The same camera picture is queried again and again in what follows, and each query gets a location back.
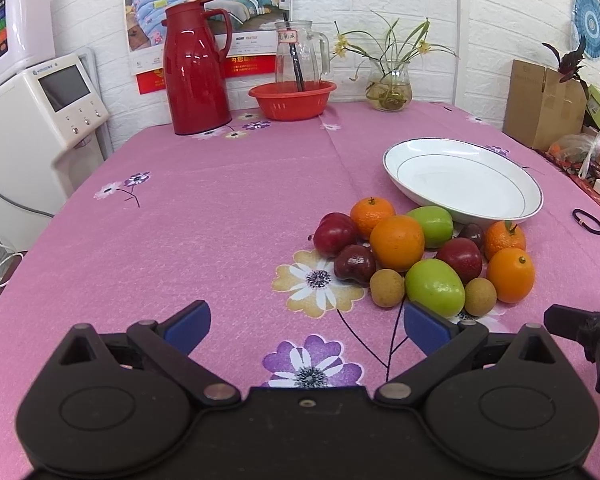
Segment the brown longan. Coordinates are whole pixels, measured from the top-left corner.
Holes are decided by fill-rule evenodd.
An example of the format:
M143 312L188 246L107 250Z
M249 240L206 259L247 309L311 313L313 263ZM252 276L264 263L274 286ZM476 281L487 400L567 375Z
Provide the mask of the brown longan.
M475 318L488 314L496 304L498 296L493 284L486 278L474 278L465 287L465 311Z
M395 270L380 269L370 279L370 296L377 307L394 308L401 303L404 295L404 278Z

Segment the green apple front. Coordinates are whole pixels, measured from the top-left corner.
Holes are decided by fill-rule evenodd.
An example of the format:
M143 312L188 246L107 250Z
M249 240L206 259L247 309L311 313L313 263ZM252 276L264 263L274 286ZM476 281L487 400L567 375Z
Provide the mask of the green apple front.
M406 296L444 318L455 318L465 304L465 287L444 261L431 258L415 263L405 275Z

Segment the green apple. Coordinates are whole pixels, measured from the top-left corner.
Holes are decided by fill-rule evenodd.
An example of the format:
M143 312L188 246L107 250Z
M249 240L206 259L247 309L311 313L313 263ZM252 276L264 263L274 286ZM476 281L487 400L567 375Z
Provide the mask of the green apple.
M431 258L415 263L405 275L406 296L444 318L455 318L465 304L465 287L444 261Z
M421 206L406 213L422 228L426 249L438 249L454 234L454 221L449 213L440 206Z

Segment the smooth orange with green stem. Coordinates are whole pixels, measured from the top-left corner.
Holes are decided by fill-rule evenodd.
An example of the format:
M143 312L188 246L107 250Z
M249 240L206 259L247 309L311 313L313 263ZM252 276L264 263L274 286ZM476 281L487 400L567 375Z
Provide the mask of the smooth orange with green stem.
M535 268L524 250L504 248L489 261L486 278L494 286L498 300L504 304L516 304L532 291Z

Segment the red plum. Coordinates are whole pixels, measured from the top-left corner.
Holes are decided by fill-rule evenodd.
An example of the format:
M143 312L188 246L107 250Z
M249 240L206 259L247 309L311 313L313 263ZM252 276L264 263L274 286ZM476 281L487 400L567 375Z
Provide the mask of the red plum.
M478 278L483 269L483 260L478 246L468 238L457 237L445 242L437 251L436 258L447 263L467 284Z
M336 258L344 248L356 243L358 227L347 214L331 212L320 221L312 240L323 258Z

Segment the large navel orange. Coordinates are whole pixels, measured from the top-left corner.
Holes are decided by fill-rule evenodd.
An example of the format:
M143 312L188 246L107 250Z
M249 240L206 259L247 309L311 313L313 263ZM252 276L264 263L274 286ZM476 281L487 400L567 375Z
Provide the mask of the large navel orange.
M424 231L411 217L388 217L370 233L370 248L383 268L405 273L424 255Z

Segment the tangerine with leaf stem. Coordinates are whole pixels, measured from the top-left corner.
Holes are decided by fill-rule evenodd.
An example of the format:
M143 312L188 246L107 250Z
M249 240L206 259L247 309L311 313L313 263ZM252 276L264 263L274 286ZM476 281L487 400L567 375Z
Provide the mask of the tangerine with leaf stem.
M526 236L524 231L512 220L503 220L491 224L484 232L484 254L486 260L502 249L518 248L526 249Z

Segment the dark cherry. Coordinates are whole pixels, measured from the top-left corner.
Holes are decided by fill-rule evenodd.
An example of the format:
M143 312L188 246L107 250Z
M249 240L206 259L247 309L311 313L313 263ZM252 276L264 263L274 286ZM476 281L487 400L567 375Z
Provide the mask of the dark cherry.
M340 281L355 282L368 286L376 272L376 261L370 248L349 245L334 261L334 273Z
M481 226L475 223L468 223L463 226L458 233L458 237L466 238L476 244L479 250L483 250L484 246L484 231Z

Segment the green apple back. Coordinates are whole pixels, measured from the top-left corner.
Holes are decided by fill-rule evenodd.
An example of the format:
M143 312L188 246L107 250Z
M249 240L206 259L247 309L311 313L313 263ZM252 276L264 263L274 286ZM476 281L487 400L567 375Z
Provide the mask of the green apple back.
M426 249L438 249L454 234L454 221L449 213L440 206L421 206L406 213L422 228Z

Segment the plastic bag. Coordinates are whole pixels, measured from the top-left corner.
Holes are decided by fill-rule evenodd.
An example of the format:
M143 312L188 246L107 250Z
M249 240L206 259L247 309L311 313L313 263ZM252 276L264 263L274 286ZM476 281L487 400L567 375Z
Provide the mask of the plastic bag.
M591 180L600 158L600 130L584 127L580 133L563 136L548 148L546 154L567 174L580 180Z

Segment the pink floral tablecloth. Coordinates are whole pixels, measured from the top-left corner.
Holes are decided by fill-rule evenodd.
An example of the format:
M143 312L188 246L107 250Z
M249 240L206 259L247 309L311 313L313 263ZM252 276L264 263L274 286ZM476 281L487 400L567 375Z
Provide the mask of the pink floral tablecloth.
M288 387L308 365L329 385L378 387L422 358L396 310L332 284L311 235L325 214L377 196L410 201L382 166L385 150L434 136L478 144L539 182L543 209L524 226L535 284L486 317L497 332L542 321L552 304L600 311L600 236L575 209L592 200L542 156L446 103L401 113L336 104L306 122L240 112L205 136L145 129L56 214L0 297L0 479L30 469L18 406L73 325L117 333L207 301L211 330L195 360L238 388Z

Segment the cardboard box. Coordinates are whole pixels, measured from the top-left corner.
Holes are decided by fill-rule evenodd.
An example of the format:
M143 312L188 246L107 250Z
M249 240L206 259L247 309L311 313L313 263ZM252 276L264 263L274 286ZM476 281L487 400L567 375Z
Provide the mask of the cardboard box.
M581 132L586 97L581 85L538 64L513 60L503 132L547 152L563 136Z

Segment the dark red leafy plant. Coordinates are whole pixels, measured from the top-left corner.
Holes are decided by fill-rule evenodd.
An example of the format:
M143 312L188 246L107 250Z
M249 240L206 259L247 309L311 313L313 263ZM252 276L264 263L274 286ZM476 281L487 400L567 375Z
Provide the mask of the dark red leafy plant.
M588 91L588 84L579 74L580 69L582 68L581 62L583 61L584 51L586 47L585 36L580 37L579 44L576 50L570 51L564 55L561 55L554 46L548 44L547 42L542 42L542 46L550 50L550 52L554 54L554 57L557 60L559 82L561 84L565 84L570 80L577 81L580 84L585 97L589 99L590 92Z

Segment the black stirrer in pitcher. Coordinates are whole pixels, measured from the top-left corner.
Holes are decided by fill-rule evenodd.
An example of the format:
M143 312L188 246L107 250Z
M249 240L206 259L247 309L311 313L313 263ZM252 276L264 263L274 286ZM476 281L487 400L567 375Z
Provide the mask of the black stirrer in pitcher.
M284 12L283 13L283 17L284 17L284 21L285 21L285 25L286 25L286 31L290 32L291 28L290 28L290 21L289 21L289 14L288 12ZM302 70L301 70L301 65L300 65L300 60L298 57L298 51L297 51L297 39L291 39L290 43L289 43L289 53L292 59L292 64L294 64L294 78L296 78L296 83L297 83L297 88L299 92L304 91L304 81L303 81L303 76L302 76Z

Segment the red thermos jug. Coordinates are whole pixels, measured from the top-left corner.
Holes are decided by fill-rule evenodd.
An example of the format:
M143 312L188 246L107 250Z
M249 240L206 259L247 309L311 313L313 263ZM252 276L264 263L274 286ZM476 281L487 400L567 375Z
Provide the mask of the red thermos jug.
M166 26L163 76L173 129L179 136L220 128L232 120L222 75L222 63L232 45L232 23L225 10L207 10L210 1L171 6L162 21ZM208 25L215 15L222 16L225 25L222 48Z

